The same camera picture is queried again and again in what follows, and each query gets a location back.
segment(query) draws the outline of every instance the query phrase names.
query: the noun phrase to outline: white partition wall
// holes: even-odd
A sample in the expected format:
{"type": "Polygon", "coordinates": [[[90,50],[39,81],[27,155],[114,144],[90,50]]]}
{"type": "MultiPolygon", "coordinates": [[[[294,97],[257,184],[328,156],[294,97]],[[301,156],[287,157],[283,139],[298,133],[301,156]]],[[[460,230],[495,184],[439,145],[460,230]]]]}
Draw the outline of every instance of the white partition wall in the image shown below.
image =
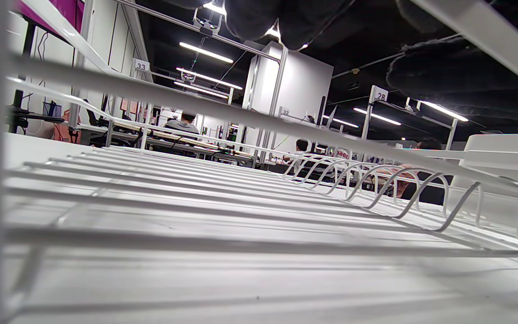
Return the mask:
{"type": "MultiPolygon", "coordinates": [[[[271,42],[263,50],[274,57],[281,57],[281,45],[271,42]]],[[[249,108],[253,108],[259,113],[269,113],[271,99],[277,78],[278,64],[266,58],[255,58],[249,67],[250,77],[247,79],[244,103],[249,102],[249,108]]],[[[321,107],[323,96],[327,97],[333,66],[317,61],[300,52],[289,52],[287,57],[283,79],[281,82],[281,92],[277,102],[275,114],[279,113],[279,107],[283,106],[289,111],[289,115],[302,119],[306,114],[317,117],[321,107]]],[[[294,118],[287,118],[289,121],[299,122],[294,118]]],[[[247,144],[255,145],[259,129],[249,129],[247,131],[247,144]]],[[[295,151],[296,137],[287,137],[284,133],[277,133],[275,145],[279,145],[278,150],[284,152],[295,151]]]]}

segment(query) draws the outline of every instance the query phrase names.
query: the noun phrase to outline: black ceiling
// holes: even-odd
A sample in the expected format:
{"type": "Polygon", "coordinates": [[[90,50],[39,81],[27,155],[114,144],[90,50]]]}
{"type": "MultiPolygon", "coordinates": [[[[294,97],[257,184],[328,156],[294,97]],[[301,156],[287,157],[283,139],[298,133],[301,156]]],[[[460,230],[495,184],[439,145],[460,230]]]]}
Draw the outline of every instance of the black ceiling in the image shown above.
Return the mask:
{"type": "MultiPolygon", "coordinates": [[[[182,9],[162,0],[137,0],[137,4],[188,23],[191,23],[193,18],[193,10],[182,9]]],[[[211,11],[207,9],[199,12],[200,17],[210,14],[211,11]]],[[[139,13],[139,18],[153,72],[179,77],[176,67],[190,69],[192,64],[195,64],[196,72],[214,78],[224,76],[225,82],[245,87],[253,54],[221,41],[203,37],[195,31],[187,30],[143,12],[139,13]],[[180,47],[179,42],[181,41],[192,45],[199,45],[204,41],[205,49],[232,58],[236,63],[232,66],[229,63],[205,57],[205,55],[200,55],[195,62],[195,53],[180,47]]],[[[226,26],[222,27],[220,35],[243,42],[229,33],[226,26]]],[[[419,33],[401,17],[393,0],[358,0],[302,53],[334,66],[334,74],[338,74],[395,55],[404,45],[413,45],[421,41],[450,35],[454,35],[453,31],[446,28],[437,33],[419,33]]],[[[273,37],[266,36],[255,42],[259,45],[266,45],[272,40],[273,37]]],[[[335,118],[362,125],[365,116],[353,111],[353,107],[366,109],[372,85],[389,90],[390,103],[405,105],[406,96],[397,89],[390,88],[386,82],[387,70],[392,60],[387,59],[361,68],[358,74],[347,74],[333,79],[327,99],[326,114],[331,113],[337,106],[335,118]]],[[[155,77],[155,82],[163,86],[174,86],[172,81],[158,76],[155,77]]],[[[206,86],[215,86],[215,84],[208,83],[206,86]]],[[[225,88],[218,87],[218,89],[226,91],[225,88]]],[[[234,104],[241,104],[242,96],[242,91],[236,91],[234,104]]],[[[446,124],[452,122],[450,117],[434,112],[432,109],[423,109],[423,111],[426,116],[438,121],[446,124]]],[[[403,125],[392,125],[374,119],[371,123],[369,139],[399,140],[405,137],[408,140],[420,140],[425,137],[434,137],[446,141],[448,138],[449,130],[447,128],[391,107],[377,105],[374,113],[399,121],[403,125]]],[[[480,134],[485,130],[518,133],[518,121],[484,116],[469,117],[469,119],[471,121],[459,123],[455,141],[466,141],[470,135],[480,134]]],[[[352,135],[361,136],[362,127],[357,130],[350,127],[348,129],[352,135]]]]}

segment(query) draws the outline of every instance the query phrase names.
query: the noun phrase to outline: overhead rail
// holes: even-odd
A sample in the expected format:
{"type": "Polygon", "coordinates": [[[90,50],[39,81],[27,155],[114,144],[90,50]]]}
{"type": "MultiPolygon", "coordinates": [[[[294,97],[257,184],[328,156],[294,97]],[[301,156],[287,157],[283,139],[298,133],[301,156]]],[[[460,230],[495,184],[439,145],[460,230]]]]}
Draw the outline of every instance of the overhead rail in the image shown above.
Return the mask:
{"type": "MultiPolygon", "coordinates": [[[[189,24],[188,22],[185,22],[183,20],[179,20],[179,19],[176,19],[176,18],[173,18],[173,17],[169,17],[166,14],[162,14],[160,12],[156,12],[155,10],[152,10],[150,8],[146,8],[144,6],[140,6],[139,4],[134,4],[133,2],[130,2],[130,1],[127,1],[127,0],[114,0],[114,1],[115,2],[119,2],[122,5],[134,8],[134,9],[136,9],[138,11],[144,12],[146,14],[150,14],[153,17],[157,17],[157,18],[163,19],[165,21],[169,21],[170,23],[173,23],[175,25],[178,25],[178,26],[190,29],[190,30],[192,30],[194,32],[201,32],[201,30],[198,27],[196,27],[195,25],[189,24]]],[[[263,53],[263,52],[261,52],[261,51],[259,51],[257,49],[253,49],[253,47],[249,47],[249,46],[247,46],[245,44],[241,44],[238,41],[234,41],[232,39],[228,39],[226,37],[223,37],[223,36],[220,36],[220,35],[216,35],[216,34],[208,35],[207,33],[205,33],[204,35],[206,37],[210,37],[212,39],[217,39],[218,41],[222,41],[223,43],[235,46],[235,47],[237,47],[239,49],[242,49],[244,51],[247,51],[249,53],[253,53],[255,55],[259,55],[261,57],[268,58],[268,59],[270,59],[272,61],[275,61],[277,63],[281,63],[281,59],[278,59],[276,57],[272,57],[271,55],[269,55],[267,53],[263,53]]]]}

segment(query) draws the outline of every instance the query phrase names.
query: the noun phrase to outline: white panel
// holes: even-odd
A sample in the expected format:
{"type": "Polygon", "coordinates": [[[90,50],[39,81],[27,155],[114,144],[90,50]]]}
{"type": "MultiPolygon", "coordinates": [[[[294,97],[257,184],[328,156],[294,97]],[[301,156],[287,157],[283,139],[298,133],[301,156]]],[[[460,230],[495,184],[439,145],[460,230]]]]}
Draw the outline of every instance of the white panel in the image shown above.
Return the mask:
{"type": "MultiPolygon", "coordinates": [[[[270,43],[263,51],[267,51],[275,57],[281,56],[280,46],[276,43],[270,43]]],[[[246,97],[252,96],[253,109],[267,114],[271,108],[279,64],[266,58],[260,58],[259,60],[257,84],[253,89],[253,94],[246,93],[246,97]]],[[[255,66],[251,66],[249,72],[252,73],[253,69],[255,69],[255,66]]],[[[279,107],[283,106],[294,117],[303,118],[306,114],[317,117],[322,97],[327,96],[329,92],[332,74],[332,66],[302,53],[290,51],[283,73],[275,114],[279,112],[279,107]]],[[[252,82],[251,79],[247,80],[247,88],[250,87],[250,82],[252,82]]],[[[247,144],[257,144],[258,131],[251,129],[247,133],[247,144]]],[[[287,137],[287,135],[279,133],[275,145],[281,144],[278,150],[294,152],[297,139],[297,137],[287,137]]]]}
{"type": "Polygon", "coordinates": [[[125,54],[125,40],[127,39],[128,31],[129,27],[127,27],[123,8],[120,6],[119,9],[117,9],[117,19],[113,31],[113,43],[111,44],[111,57],[109,59],[109,66],[118,72],[123,72],[121,66],[125,54]]]}

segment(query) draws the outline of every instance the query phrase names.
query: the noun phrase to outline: white wire rack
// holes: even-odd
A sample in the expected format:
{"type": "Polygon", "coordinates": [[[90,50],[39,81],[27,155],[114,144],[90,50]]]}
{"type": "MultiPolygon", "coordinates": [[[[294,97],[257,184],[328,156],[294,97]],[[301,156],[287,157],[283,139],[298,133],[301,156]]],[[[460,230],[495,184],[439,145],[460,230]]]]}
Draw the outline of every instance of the white wire rack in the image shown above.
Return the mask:
{"type": "MultiPolygon", "coordinates": [[[[450,26],[456,29],[463,26],[459,31],[465,37],[477,40],[482,49],[495,57],[501,57],[501,49],[493,47],[496,44],[487,43],[488,35],[479,35],[471,29],[469,22],[477,20],[477,17],[465,16],[466,13],[473,10],[490,17],[489,21],[510,28],[505,35],[518,43],[518,32],[504,24],[497,13],[482,1],[453,2],[462,9],[460,12],[451,8],[450,2],[416,2],[450,26]],[[461,18],[460,24],[455,24],[457,17],[461,18]]],[[[296,164],[303,167],[314,162],[309,175],[320,166],[319,163],[325,163],[323,174],[334,168],[337,177],[335,183],[329,185],[322,179],[315,182],[306,180],[309,176],[298,179],[296,176],[146,150],[82,148],[81,154],[65,154],[46,161],[29,161],[27,157],[19,168],[5,168],[5,140],[19,142],[16,137],[5,137],[1,131],[5,112],[0,95],[0,323],[11,320],[29,323],[91,323],[99,320],[155,323],[179,318],[193,323],[197,321],[186,319],[193,316],[193,307],[206,307],[210,316],[206,323],[224,322],[225,316],[234,322],[249,323],[329,322],[321,314],[314,313],[314,309],[321,309],[322,305],[325,309],[337,310],[334,315],[336,322],[342,323],[352,322],[353,316],[363,316],[368,320],[381,317],[384,310],[394,312],[399,309],[397,303],[403,303],[403,307],[413,312],[429,307],[452,306],[450,310],[466,307],[462,300],[466,296],[469,296],[467,304],[477,304],[480,308],[462,317],[462,322],[518,322],[518,314],[509,312],[509,307],[501,310],[488,308],[489,301],[485,300],[492,295],[493,305],[511,306],[515,299],[518,300],[514,293],[516,289],[512,289],[518,287],[518,275],[489,273],[487,279],[500,280],[492,293],[478,286],[480,282],[476,279],[480,278],[469,277],[472,271],[518,266],[518,261],[504,260],[518,260],[518,235],[496,234],[481,228],[478,221],[481,206],[475,225],[455,221],[469,195],[478,190],[482,197],[481,183],[518,193],[517,181],[368,141],[353,141],[336,133],[288,123],[138,80],[13,56],[6,43],[6,4],[5,0],[0,0],[0,93],[8,74],[29,74],[128,98],[165,102],[173,107],[272,131],[284,130],[310,140],[333,143],[354,152],[366,152],[416,167],[378,166],[309,154],[297,157],[292,163],[290,169],[296,164]],[[403,174],[420,170],[430,170],[433,175],[424,182],[415,179],[418,189],[413,199],[403,203],[396,197],[384,195],[390,183],[397,186],[395,180],[409,180],[402,177],[403,174]],[[356,187],[340,186],[339,182],[351,176],[352,172],[357,179],[356,187]],[[370,175],[374,175],[376,181],[385,179],[382,189],[376,185],[374,192],[361,190],[361,184],[370,175]],[[464,191],[458,204],[452,208],[439,208],[417,203],[425,187],[441,186],[430,182],[443,175],[471,179],[472,185],[464,191]],[[23,248],[9,250],[6,246],[23,248]],[[15,258],[10,263],[10,252],[15,252],[21,262],[15,258]],[[108,263],[111,266],[99,274],[89,270],[89,273],[78,272],[79,277],[72,277],[66,272],[70,264],[68,257],[78,260],[71,266],[83,268],[89,266],[82,261],[85,257],[93,262],[130,258],[132,267],[148,267],[146,259],[152,256],[149,253],[163,253],[157,254],[155,267],[170,271],[168,275],[159,273],[156,277],[157,283],[165,283],[161,289],[147,289],[156,283],[149,278],[138,277],[141,271],[120,269],[123,265],[119,261],[108,263]],[[51,266],[50,269],[49,258],[61,260],[58,261],[61,266],[51,266]],[[180,266],[175,271],[169,270],[173,267],[170,266],[173,258],[180,259],[180,266]],[[217,266],[220,258],[228,258],[224,265],[228,270],[214,274],[209,264],[217,266]],[[467,263],[464,261],[467,258],[473,261],[467,263]],[[463,262],[456,266],[458,263],[452,263],[451,259],[463,262]],[[494,261],[482,263],[481,259],[494,261]],[[194,270],[204,261],[211,263],[205,264],[203,271],[194,270]],[[249,281],[249,269],[241,269],[245,262],[253,263],[252,275],[258,275],[259,279],[249,281]],[[277,275],[264,274],[265,269],[270,269],[269,264],[280,267],[277,271],[292,269],[294,277],[279,272],[277,275]],[[13,275],[9,274],[8,266],[13,269],[13,275]],[[107,271],[115,271],[110,267],[117,268],[117,275],[107,271]],[[323,273],[305,274],[312,267],[320,267],[323,273]],[[329,271],[337,269],[347,269],[343,271],[351,275],[329,275],[329,271]],[[434,279],[426,279],[430,277],[425,269],[436,269],[437,274],[447,271],[469,275],[467,279],[448,279],[446,286],[434,279]],[[353,274],[360,270],[367,275],[372,271],[375,279],[353,274]],[[225,271],[234,272],[229,276],[225,271]],[[380,271],[388,275],[376,274],[380,271]],[[206,285],[213,279],[222,281],[223,287],[206,290],[206,285]],[[179,282],[188,288],[173,290],[176,287],[174,283],[179,282]],[[409,283],[421,289],[410,290],[409,283]],[[76,292],[67,285],[81,290],[76,292]],[[363,291],[366,295],[354,297],[353,290],[363,291]],[[383,293],[372,295],[379,290],[383,293]],[[473,297],[466,293],[473,291],[479,295],[473,297]],[[293,293],[295,297],[282,292],[293,293]],[[481,292],[490,295],[480,296],[481,292]],[[397,293],[404,294],[404,297],[397,297],[397,293]],[[412,296],[414,293],[422,297],[415,298],[412,296]],[[267,295],[267,301],[257,305],[261,295],[264,300],[267,295]],[[163,298],[157,302],[145,300],[155,296],[163,298]],[[134,302],[121,303],[124,297],[134,302]],[[385,298],[392,300],[393,304],[380,308],[372,308],[368,304],[369,300],[385,298]],[[433,299],[440,300],[440,303],[433,303],[433,299]],[[354,305],[357,312],[345,311],[354,305]],[[221,316],[214,313],[218,312],[214,307],[221,309],[221,316]],[[271,310],[271,317],[248,318],[249,314],[257,315],[266,309],[271,310]],[[283,315],[273,315],[273,309],[278,309],[283,315]],[[496,313],[489,315],[489,309],[496,313]],[[89,313],[99,315],[86,318],[89,313]]],[[[501,62],[518,72],[518,61],[513,60],[506,55],[501,62]]],[[[71,100],[84,105],[78,98],[71,100]]],[[[157,129],[151,125],[131,124],[157,129]]],[[[448,191],[445,180],[442,188],[448,191]]],[[[453,322],[461,317],[453,315],[453,322]]],[[[448,316],[443,312],[431,314],[424,320],[442,322],[448,316]]],[[[382,319],[386,321],[389,318],[383,316],[382,319]]]]}

